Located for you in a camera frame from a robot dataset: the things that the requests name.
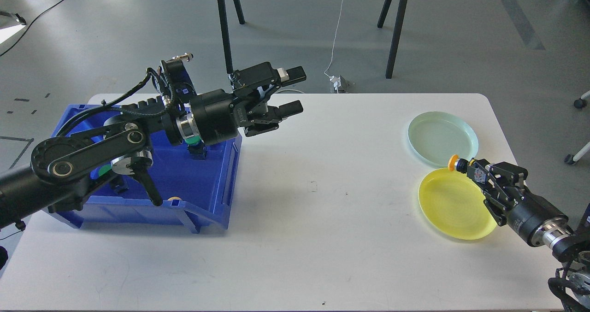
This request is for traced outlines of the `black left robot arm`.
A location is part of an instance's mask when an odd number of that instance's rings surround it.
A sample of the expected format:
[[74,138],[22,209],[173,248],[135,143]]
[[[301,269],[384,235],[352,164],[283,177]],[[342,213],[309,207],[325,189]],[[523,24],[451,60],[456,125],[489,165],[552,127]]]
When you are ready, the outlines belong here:
[[148,173],[152,134],[164,131],[173,146],[209,146],[236,137],[240,127],[247,137],[268,133],[303,112],[299,100],[267,105],[280,88],[306,80],[301,66],[274,69],[264,62],[231,72],[232,91],[199,95],[184,66],[192,59],[185,53],[147,68],[130,91],[74,115],[36,145],[29,165],[2,173],[1,227],[22,231],[24,218],[42,209],[80,211],[96,190],[123,175],[160,206],[164,200]]

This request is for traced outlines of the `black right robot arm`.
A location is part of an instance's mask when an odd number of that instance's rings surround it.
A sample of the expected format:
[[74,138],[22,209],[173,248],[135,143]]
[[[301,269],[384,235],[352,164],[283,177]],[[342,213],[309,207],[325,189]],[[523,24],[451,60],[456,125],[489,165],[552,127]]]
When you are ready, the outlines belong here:
[[548,279],[551,293],[566,312],[589,310],[589,226],[573,230],[568,217],[525,185],[527,169],[486,159],[449,162],[472,180],[484,195],[484,205],[499,226],[508,225],[531,247],[546,246],[562,267]]

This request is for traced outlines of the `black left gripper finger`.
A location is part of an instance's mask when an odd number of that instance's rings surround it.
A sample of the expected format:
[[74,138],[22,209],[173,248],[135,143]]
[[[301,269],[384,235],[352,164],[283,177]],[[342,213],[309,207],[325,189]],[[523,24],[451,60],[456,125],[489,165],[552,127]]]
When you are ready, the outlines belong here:
[[299,100],[279,107],[268,106],[264,103],[247,111],[247,124],[244,126],[244,134],[246,137],[253,137],[277,130],[279,123],[293,115],[301,114],[303,111],[303,106]]
[[234,96],[246,101],[268,101],[279,88],[307,79],[302,66],[274,69],[269,62],[235,70],[228,76]]

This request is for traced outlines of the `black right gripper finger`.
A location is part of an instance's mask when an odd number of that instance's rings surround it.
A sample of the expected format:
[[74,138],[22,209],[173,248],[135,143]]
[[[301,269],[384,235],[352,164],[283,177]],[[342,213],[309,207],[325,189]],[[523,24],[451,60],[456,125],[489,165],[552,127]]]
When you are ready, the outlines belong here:
[[484,205],[487,210],[491,213],[495,222],[498,226],[504,226],[507,224],[507,205],[506,205],[506,193],[504,187],[501,185],[493,185],[487,182],[486,184],[480,183],[479,188],[484,194]]
[[491,164],[486,159],[471,159],[466,167],[466,177],[489,197],[522,197],[527,176],[527,169],[508,162]]

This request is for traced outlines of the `black Robotiq right gripper body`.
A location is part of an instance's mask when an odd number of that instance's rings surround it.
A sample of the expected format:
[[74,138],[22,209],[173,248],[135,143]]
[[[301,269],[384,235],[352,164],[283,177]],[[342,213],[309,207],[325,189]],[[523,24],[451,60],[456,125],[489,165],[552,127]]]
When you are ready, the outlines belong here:
[[568,217],[544,197],[529,190],[508,190],[503,197],[506,224],[531,247],[554,247],[563,238],[573,236]]

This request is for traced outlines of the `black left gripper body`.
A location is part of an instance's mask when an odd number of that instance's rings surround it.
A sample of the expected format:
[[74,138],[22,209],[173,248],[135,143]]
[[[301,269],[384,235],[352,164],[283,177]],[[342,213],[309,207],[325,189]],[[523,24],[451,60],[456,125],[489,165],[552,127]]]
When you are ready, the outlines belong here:
[[187,144],[217,144],[236,137],[239,127],[251,123],[242,99],[224,90],[190,95],[186,104],[189,112],[176,119],[176,128]]

